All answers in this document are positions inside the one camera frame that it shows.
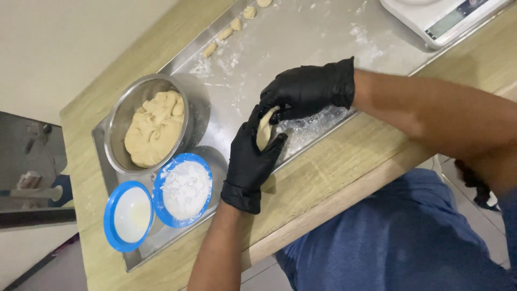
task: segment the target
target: bowl rim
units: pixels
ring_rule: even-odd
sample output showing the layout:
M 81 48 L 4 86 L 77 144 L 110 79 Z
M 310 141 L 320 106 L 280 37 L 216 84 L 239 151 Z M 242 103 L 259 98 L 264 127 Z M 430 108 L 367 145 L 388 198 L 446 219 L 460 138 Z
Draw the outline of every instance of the bowl rim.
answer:
M 163 158 L 159 163 L 156 165 L 150 167 L 150 168 L 142 168 L 142 170 L 130 170 L 125 167 L 123 167 L 115 158 L 115 155 L 113 154 L 113 148 L 111 147 L 111 129 L 113 127 L 113 120 L 115 119 L 115 114 L 117 112 L 117 109 L 120 107 L 120 105 L 124 102 L 124 100 L 129 96 L 135 88 L 147 81 L 155 80 L 155 79 L 161 79 L 170 82 L 173 86 L 175 86 L 178 89 L 178 93 L 181 94 L 181 97 L 183 99 L 184 104 L 184 117 L 183 117 L 183 126 L 181 127 L 181 132 L 179 134 L 178 140 L 176 140 L 176 143 L 172 147 L 171 151 Z M 183 137 L 185 135 L 185 131 L 187 129 L 187 123 L 189 120 L 189 102 L 187 100 L 187 97 L 185 95 L 185 91 L 179 84 L 179 81 L 176 80 L 174 77 L 169 76 L 167 74 L 157 73 L 157 74 L 151 74 L 147 76 L 143 76 L 139 78 L 138 80 L 131 83 L 122 93 L 122 96 L 119 98 L 117 103 L 113 106 L 110 113 L 108 114 L 108 117 L 106 118 L 106 124 L 104 127 L 104 150 L 106 151 L 106 156 L 108 158 L 108 161 L 110 162 L 111 166 L 119 173 L 124 174 L 129 177 L 139 177 L 147 174 L 151 174 L 153 172 L 156 172 L 158 169 L 160 169 L 167 161 L 171 159 L 171 157 L 174 155 L 174 153 L 179 148 L 181 141 L 183 140 Z
M 205 204 L 203 204 L 203 207 L 201 210 L 194 215 L 193 217 L 185 220 L 179 220 L 172 216 L 170 212 L 165 207 L 165 203 L 163 202 L 163 190 L 161 187 L 165 183 L 165 180 L 167 177 L 162 177 L 162 173 L 164 171 L 170 171 L 174 169 L 177 165 L 183 163 L 183 162 L 196 162 L 203 166 L 205 170 L 208 172 L 208 177 L 210 178 L 210 191 L 208 193 L 208 196 L 206 197 Z M 159 220 L 161 220 L 165 225 L 173 227 L 173 228 L 181 228 L 186 227 L 197 220 L 201 218 L 203 213 L 208 209 L 208 205 L 210 204 L 210 201 L 212 199 L 212 191 L 214 190 L 214 179 L 212 177 L 212 170 L 210 170 L 210 167 L 208 166 L 208 163 L 206 161 L 193 153 L 183 153 L 179 154 L 176 157 L 172 158 L 170 161 L 166 163 L 165 166 L 163 166 L 158 174 L 156 175 L 154 184 L 153 184 L 153 208 L 155 210 L 156 216 Z
M 147 226 L 147 229 L 145 230 L 145 233 L 141 237 L 141 239 L 136 242 L 127 242 L 120 238 L 120 236 L 118 235 L 117 230 L 115 229 L 114 219 L 115 209 L 117 208 L 118 201 L 120 200 L 122 195 L 124 195 L 129 189 L 132 188 L 140 188 L 145 192 L 145 195 L 147 195 L 147 198 L 149 199 L 149 206 L 151 207 L 151 216 L 149 218 L 149 225 Z M 121 253 L 134 251 L 147 238 L 147 234 L 149 233 L 153 225 L 154 214 L 155 213 L 153 207 L 153 199 L 151 198 L 151 194 L 144 186 L 144 184 L 137 181 L 126 181 L 120 184 L 117 188 L 115 188 L 115 190 L 113 190 L 110 197 L 108 198 L 108 203 L 106 203 L 106 207 L 104 208 L 104 235 L 106 236 L 106 239 L 108 240 L 110 246 Z

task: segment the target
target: dough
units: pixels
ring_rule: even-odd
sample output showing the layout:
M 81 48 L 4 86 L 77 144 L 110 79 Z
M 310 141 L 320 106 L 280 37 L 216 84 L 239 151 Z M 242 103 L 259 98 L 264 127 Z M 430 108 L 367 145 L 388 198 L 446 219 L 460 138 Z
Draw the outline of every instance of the dough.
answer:
M 244 9 L 242 16 L 246 19 L 253 19 L 253 17 L 255 17 L 255 13 L 257 13 L 257 9 L 253 6 L 248 6 Z
M 227 37 L 230 36 L 230 34 L 232 34 L 232 32 L 233 32 L 233 28 L 227 27 L 227 28 L 223 29 L 223 31 L 221 31 L 221 33 L 217 36 L 217 39 L 219 41 L 225 40 Z
M 280 106 L 271 108 L 264 117 L 260 119 L 257 130 L 257 147 L 260 151 L 263 151 L 269 143 L 269 139 L 271 138 L 271 129 L 273 128 L 273 126 L 269 124 L 269 119 L 271 119 L 273 113 L 278 109 L 280 109 Z
M 150 168 L 169 154 L 183 127 L 184 106 L 178 92 L 158 92 L 135 112 L 124 145 L 137 166 Z
M 257 0 L 257 5 L 264 8 L 268 7 L 271 4 L 271 2 L 273 2 L 273 0 Z
M 205 51 L 203 52 L 203 57 L 205 59 L 208 58 L 210 55 L 212 55 L 216 51 L 216 48 L 217 48 L 217 43 L 212 42 L 208 47 L 206 47 Z
M 240 19 L 236 18 L 230 22 L 230 27 L 235 30 L 239 31 L 242 28 L 242 23 L 240 22 Z

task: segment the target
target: hand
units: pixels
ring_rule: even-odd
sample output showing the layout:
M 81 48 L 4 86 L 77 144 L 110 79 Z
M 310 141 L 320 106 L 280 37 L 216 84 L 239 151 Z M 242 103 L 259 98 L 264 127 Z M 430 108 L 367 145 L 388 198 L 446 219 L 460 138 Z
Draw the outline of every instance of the hand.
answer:
M 301 66 L 278 74 L 262 90 L 259 117 L 275 106 L 280 110 L 270 124 L 305 118 L 330 105 L 349 109 L 354 93 L 354 57 L 323 67 Z
M 228 174 L 221 191 L 224 202 L 251 214 L 260 213 L 260 187 L 273 172 L 287 140 L 286 134 L 279 134 L 264 151 L 259 150 L 256 144 L 258 109 L 256 105 L 232 141 Z

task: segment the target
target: blue shirt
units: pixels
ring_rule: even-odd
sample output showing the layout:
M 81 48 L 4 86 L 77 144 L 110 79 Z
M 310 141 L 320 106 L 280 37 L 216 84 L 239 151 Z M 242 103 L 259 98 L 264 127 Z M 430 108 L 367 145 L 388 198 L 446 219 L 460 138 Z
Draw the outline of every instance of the blue shirt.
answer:
M 515 266 L 517 212 L 509 200 L 499 205 Z M 414 169 L 276 258 L 294 291 L 514 290 L 510 272 L 490 260 L 485 242 L 453 204 L 435 172 Z

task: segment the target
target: blue lid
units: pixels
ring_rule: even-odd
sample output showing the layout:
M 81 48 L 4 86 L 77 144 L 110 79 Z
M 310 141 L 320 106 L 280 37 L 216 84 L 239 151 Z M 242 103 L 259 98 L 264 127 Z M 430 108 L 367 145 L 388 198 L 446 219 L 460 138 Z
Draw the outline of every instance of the blue lid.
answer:
M 147 230 L 145 231 L 142 238 L 136 242 L 127 242 L 120 238 L 120 236 L 117 234 L 115 228 L 115 209 L 124 193 L 135 187 L 142 189 L 149 198 L 151 216 L 149 217 L 149 225 L 147 226 Z M 142 242 L 144 242 L 145 238 L 147 237 L 151 225 L 153 224 L 153 214 L 151 195 L 142 183 L 137 181 L 127 181 L 120 184 L 111 193 L 108 199 L 108 203 L 106 204 L 106 208 L 104 209 L 104 234 L 106 235 L 108 243 L 119 252 L 131 252 L 135 250 L 142 244 Z
M 174 167 L 183 162 L 196 162 L 203 166 L 203 168 L 205 168 L 205 170 L 208 172 L 208 177 L 210 178 L 210 191 L 208 192 L 208 196 L 206 197 L 205 204 L 196 215 L 186 220 L 178 220 L 169 213 L 163 202 L 163 190 L 161 189 L 161 187 L 164 185 L 167 175 L 162 175 L 162 173 L 171 171 L 172 169 L 174 169 Z M 201 217 L 201 215 L 203 215 L 203 213 L 205 213 L 206 209 L 208 208 L 208 204 L 210 203 L 210 199 L 212 197 L 212 186 L 212 171 L 210 170 L 208 164 L 203 158 L 191 153 L 177 155 L 176 157 L 170 159 L 158 171 L 158 174 L 156 175 L 155 183 L 153 186 L 153 207 L 155 209 L 156 216 L 164 224 L 174 228 L 181 228 L 193 224 L 196 220 L 198 220 Z

